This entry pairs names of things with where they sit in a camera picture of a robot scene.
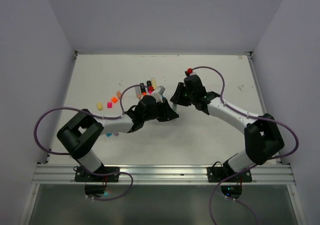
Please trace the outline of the pastel orange highlighter cap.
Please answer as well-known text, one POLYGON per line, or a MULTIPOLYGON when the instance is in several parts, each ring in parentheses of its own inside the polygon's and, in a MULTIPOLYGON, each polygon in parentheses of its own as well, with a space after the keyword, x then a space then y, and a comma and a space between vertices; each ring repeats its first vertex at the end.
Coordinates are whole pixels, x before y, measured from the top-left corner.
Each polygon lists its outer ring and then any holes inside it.
POLYGON ((120 91, 117 91, 116 95, 117 95, 118 99, 120 99, 122 97, 122 93, 120 91))

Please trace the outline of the yellow highlighter cap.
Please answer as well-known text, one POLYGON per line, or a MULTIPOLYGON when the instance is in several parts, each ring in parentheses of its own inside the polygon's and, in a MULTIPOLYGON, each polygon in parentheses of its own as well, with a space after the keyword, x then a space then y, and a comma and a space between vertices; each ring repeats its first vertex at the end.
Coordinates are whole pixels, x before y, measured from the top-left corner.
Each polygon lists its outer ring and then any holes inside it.
POLYGON ((97 109, 98 109, 99 111, 103 110, 103 108, 104 108, 104 106, 103 106, 103 104, 102 104, 101 102, 98 102, 98 103, 96 104, 96 106, 97 106, 97 109))

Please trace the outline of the pastel green highlighter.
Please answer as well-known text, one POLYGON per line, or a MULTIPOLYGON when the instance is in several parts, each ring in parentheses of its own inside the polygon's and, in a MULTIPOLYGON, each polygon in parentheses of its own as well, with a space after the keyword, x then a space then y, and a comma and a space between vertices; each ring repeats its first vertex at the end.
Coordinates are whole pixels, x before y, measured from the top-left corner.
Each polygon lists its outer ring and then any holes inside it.
POLYGON ((172 109, 173 109, 175 112, 177 112, 177 107, 178 107, 177 104, 175 104, 175 103, 172 104, 172 109))

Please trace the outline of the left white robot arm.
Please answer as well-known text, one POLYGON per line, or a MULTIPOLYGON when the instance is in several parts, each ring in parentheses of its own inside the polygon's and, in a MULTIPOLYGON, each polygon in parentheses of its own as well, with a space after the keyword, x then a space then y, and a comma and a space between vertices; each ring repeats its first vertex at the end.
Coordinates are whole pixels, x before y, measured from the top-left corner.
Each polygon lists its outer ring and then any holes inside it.
POLYGON ((93 151, 93 146, 101 135, 107 133, 133 133, 151 120, 169 122, 179 118, 166 98, 156 100, 145 96, 137 105, 131 106, 119 119, 102 119, 89 115, 83 109, 72 117, 58 132, 57 138, 71 157, 85 167, 86 175, 92 181, 103 178, 103 162, 93 151))

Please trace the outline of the pastel orange highlighter body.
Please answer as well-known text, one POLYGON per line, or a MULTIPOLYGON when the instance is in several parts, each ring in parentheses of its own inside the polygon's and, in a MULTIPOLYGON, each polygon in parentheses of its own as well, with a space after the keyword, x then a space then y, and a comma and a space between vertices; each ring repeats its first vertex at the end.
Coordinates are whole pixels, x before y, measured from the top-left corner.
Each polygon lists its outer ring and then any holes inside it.
POLYGON ((141 93, 141 88, 139 86, 134 87, 135 95, 138 99, 141 99, 142 93, 141 93))

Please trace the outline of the neon orange highlighter cap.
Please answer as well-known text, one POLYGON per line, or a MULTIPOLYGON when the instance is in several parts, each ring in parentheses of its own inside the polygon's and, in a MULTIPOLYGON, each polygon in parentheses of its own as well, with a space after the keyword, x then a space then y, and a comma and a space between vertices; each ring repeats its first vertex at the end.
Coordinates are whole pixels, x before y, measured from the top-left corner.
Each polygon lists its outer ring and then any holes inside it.
POLYGON ((112 101, 113 103, 117 103, 117 102, 118 102, 118 99, 117 99, 116 97, 112 97, 112 98, 111 98, 111 101, 112 101))

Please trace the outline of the yellow highlighter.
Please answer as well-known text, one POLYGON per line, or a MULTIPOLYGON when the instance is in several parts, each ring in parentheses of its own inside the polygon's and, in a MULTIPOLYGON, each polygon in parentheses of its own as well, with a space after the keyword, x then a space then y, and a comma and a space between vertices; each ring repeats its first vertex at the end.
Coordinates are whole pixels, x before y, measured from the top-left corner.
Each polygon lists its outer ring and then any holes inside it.
POLYGON ((155 90, 157 88, 156 79, 154 77, 151 77, 150 81, 151 81, 151 85, 152 85, 153 89, 155 90))

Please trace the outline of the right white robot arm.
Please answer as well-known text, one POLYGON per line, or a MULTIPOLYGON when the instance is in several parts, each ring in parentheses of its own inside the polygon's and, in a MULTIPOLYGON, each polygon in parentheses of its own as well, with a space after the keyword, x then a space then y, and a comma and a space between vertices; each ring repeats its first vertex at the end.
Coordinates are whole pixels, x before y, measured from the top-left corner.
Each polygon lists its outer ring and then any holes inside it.
POLYGON ((222 102, 220 94, 206 91, 198 75, 187 76, 179 82, 170 101, 184 107, 193 105, 198 111, 226 122, 244 135, 244 150, 222 165, 222 174, 227 181, 235 181, 248 167, 263 165, 284 147, 282 135, 270 114, 254 114, 254 118, 250 118, 250 113, 245 110, 240 113, 231 110, 222 102))

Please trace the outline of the black neon pink highlighter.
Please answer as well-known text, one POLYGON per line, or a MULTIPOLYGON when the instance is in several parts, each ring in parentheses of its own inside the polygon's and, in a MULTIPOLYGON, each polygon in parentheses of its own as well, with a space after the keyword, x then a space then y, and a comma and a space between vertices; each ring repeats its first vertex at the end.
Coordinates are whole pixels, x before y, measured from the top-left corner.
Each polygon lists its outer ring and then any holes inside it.
POLYGON ((146 85, 147 85, 148 93, 151 94, 154 91, 154 87, 152 86, 152 82, 150 80, 147 80, 146 85))

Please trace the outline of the black neon orange highlighter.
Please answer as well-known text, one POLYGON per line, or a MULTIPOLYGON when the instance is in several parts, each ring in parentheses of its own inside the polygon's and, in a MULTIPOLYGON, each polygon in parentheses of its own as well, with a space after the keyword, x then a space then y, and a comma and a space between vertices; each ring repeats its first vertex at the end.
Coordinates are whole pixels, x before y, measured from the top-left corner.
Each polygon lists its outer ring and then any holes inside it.
POLYGON ((145 86, 145 84, 143 82, 139 84, 139 87, 140 87, 141 95, 145 96, 147 94, 147 90, 146 90, 147 87, 145 86))

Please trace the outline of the neon pink highlighter cap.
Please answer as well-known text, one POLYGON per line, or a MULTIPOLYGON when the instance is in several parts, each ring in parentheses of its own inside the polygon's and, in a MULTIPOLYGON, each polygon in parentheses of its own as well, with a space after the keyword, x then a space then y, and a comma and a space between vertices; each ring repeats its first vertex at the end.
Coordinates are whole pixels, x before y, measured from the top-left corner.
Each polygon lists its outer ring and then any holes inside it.
POLYGON ((111 101, 107 102, 107 108, 112 108, 113 107, 113 103, 111 101))

